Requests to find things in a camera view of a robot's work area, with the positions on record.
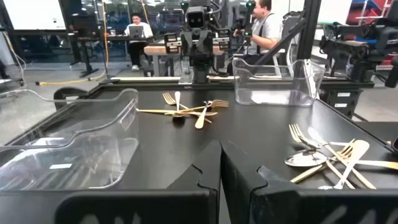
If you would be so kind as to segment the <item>black frame post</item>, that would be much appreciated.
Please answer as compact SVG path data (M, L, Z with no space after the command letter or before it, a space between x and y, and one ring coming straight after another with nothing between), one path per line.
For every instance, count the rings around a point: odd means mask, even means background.
M300 33L297 58L309 59L312 55L312 46L318 23L322 0L305 0L303 5L303 18L305 25Z

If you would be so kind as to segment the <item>gold fork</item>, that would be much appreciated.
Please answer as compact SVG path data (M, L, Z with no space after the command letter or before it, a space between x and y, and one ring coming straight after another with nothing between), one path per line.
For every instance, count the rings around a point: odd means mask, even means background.
M341 156L342 158L347 159L352 154L352 147L350 145L345 146L342 150L337 151L336 153L339 156ZM324 163L322 165L319 165L319 166L312 167L312 168L302 172L298 176L294 177L290 181L292 183L298 183L298 182L306 179L307 177L310 177L311 175L315 174L316 172L322 171L323 169L326 169L327 167L328 166L326 165L326 163Z
M303 143L300 139L299 139L299 136L303 136L304 137L304 135L302 134L302 132L301 132L301 130L300 130L300 128L298 127L298 125L297 124L290 124L289 125L289 129L291 130L291 134L292 134L292 136L294 137L294 139L298 139L301 143ZM326 145L326 146L323 146L323 147L325 147L327 150L329 150L329 151L331 151L331 150L333 150L331 147L329 147L328 145ZM309 148L311 149L311 150L313 150L313 151L317 151L318 149L314 149L314 148L311 148L310 146L309 146ZM353 170L351 171L357 178L358 178L358 180L363 184L363 185L365 185L367 188L369 188L369 189L376 189L376 187L372 184L372 183L370 183L370 181L368 181L362 174L360 174L355 168L353 168Z
M189 108L185 110L179 110L179 111L173 111L173 112L167 112L165 113L166 115L175 115L175 114L186 114L190 112L197 112L199 110L204 110L210 109L210 108L227 108L229 106L228 101L224 100L213 100L213 101L208 101L206 106L199 106L196 108Z
M175 99L174 99L169 93L163 93L162 96L163 96L165 102L166 102L168 105L171 105L171 106L177 105L177 102L175 101ZM209 119L207 119L207 118L205 118L205 121L208 122L208 123L212 123L212 122L211 122Z

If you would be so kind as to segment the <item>black background robot station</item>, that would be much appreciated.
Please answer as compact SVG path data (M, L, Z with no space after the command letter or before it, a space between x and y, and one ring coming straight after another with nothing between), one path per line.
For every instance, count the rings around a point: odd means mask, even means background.
M334 22L324 25L323 31L320 50L335 60L348 56L346 74L353 82L367 82L369 72L396 53L390 73L382 80L386 87L398 86L398 19L379 18L360 26Z

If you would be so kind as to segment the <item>person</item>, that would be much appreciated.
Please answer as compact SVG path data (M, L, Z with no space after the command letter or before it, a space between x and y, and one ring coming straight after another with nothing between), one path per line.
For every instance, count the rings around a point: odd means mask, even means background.
M282 17L272 12L272 0L255 0L252 12L254 22L250 45L244 48L241 57L254 65L266 52L275 47L282 38Z
M142 32L140 33L140 38L149 39L153 37L153 31L151 26L142 22L141 16L139 14L132 15L132 23L129 24L124 30L124 34L130 36L130 28L131 27L142 27ZM147 56L144 53L144 47L147 45L147 42L143 40L130 40L128 45L128 53L131 59L131 70L139 70L141 67L141 55Z

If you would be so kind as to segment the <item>black cabinet white labels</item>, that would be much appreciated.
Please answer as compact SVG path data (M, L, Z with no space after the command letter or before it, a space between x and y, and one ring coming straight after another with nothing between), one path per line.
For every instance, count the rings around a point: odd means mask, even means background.
M345 116L352 118L362 92L359 88L322 90L320 99Z

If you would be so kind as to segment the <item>black frame strut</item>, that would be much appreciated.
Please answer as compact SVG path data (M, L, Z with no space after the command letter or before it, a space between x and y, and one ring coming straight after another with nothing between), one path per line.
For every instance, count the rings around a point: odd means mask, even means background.
M273 57L279 52L280 49L283 48L284 45L289 44L290 41L305 28L306 23L306 19L299 20L298 23L296 23L296 25L289 30L289 33L285 37L283 37L272 49L270 49L268 53L264 54L256 61L255 65L263 65L264 63L273 59Z

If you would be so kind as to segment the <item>clear plastic bin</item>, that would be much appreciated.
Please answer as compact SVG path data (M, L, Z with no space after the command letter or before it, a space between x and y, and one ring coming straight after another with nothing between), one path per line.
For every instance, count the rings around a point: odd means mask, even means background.
M62 89L0 93L0 192L105 189L138 145L138 92L91 98Z
M242 105L310 107L326 69L309 59L290 65L250 65L233 60L234 95Z

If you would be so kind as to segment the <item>wooden background table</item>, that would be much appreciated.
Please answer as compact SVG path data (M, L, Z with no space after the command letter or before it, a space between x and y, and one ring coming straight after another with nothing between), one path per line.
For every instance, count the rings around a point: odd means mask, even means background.
M154 59L154 76L155 77L162 77L165 75L165 72L162 72L160 69L160 56L168 56L168 57L173 57L173 56L180 56L182 55L182 57L189 57L190 60L193 60L194 56L197 55L199 56L200 59L204 59L205 57L209 58L210 62L214 61L214 57L215 56L219 56L219 55L223 55L224 54L224 50L221 50L219 45L214 45L213 46L213 51L208 53L208 54L184 54L182 53L182 50L177 47L176 48L176 52L171 52L171 53L167 53L166 52L166 48L164 45L148 45L146 47L144 47L144 52L148 55L148 56L153 56Z

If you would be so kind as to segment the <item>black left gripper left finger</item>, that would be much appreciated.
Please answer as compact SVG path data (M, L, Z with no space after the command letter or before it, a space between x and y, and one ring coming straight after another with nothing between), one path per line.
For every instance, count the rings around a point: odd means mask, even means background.
M83 191L57 207L55 224L218 224L221 143L211 141L166 189Z

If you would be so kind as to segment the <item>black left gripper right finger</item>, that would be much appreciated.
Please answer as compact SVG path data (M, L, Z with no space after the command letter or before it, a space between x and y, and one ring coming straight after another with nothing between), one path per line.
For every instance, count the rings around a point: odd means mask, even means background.
M220 143L231 224L398 224L398 189L316 190L282 178L229 141Z

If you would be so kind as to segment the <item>black standing desk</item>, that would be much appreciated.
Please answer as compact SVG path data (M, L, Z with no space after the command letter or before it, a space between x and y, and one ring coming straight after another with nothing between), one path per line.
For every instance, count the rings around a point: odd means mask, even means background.
M93 69L90 65L88 50L86 48L87 42L95 42L100 40L100 28L96 21L95 15L73 14L72 24L69 25L72 33L72 38L80 43L80 50L83 53L83 61L86 70L81 73L80 78L85 78L98 69Z

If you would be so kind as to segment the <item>white board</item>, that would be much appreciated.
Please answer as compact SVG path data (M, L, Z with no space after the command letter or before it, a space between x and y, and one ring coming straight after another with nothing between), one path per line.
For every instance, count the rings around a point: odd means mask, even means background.
M15 30L65 30L59 0L3 0Z

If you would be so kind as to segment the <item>black table mat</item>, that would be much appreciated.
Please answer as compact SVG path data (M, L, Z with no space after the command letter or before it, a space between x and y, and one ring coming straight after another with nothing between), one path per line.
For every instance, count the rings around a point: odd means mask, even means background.
M139 145L122 179L106 189L165 189L195 162L198 155L213 140L229 141L249 154L255 161L285 179L299 175L300 169L284 163L286 157L302 149L290 134L289 125L297 124L302 132L313 128L326 142L349 142L353 139L369 143L364 155L366 161L394 161L387 144L361 129L352 120L321 101L310 107L240 105L233 89L222 85L199 86L185 89L179 85L99 85L86 93L91 98L110 96L125 89L138 92L141 110L173 110L162 94L179 91L180 110L205 106L206 101L224 100L227 108L210 108L218 112L205 116L195 127L199 116L185 114L183 118L158 113L137 112Z

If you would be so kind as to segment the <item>grey laptop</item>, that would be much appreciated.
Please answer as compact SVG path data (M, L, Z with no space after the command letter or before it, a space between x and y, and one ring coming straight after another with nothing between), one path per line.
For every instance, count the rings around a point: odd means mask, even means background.
M132 39L143 39L145 37L143 26L129 26L128 31L128 36Z

